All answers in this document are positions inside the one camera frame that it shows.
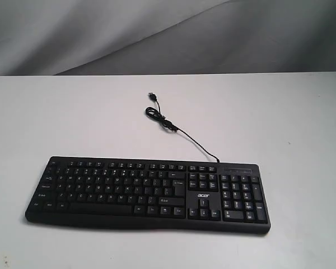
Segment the black acer keyboard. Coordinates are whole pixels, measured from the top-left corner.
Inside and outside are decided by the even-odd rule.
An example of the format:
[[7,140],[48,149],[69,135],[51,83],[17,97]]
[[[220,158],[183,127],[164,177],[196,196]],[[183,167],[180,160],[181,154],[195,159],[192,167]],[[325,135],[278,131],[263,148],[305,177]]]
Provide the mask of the black acer keyboard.
[[266,234],[259,167],[53,156],[25,212],[40,224]]

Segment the grey backdrop cloth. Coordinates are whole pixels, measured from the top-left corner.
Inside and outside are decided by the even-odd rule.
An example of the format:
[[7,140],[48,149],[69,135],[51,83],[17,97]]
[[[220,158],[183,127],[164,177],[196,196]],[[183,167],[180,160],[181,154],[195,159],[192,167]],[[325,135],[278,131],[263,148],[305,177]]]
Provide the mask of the grey backdrop cloth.
[[336,71],[336,1],[0,1],[0,76]]

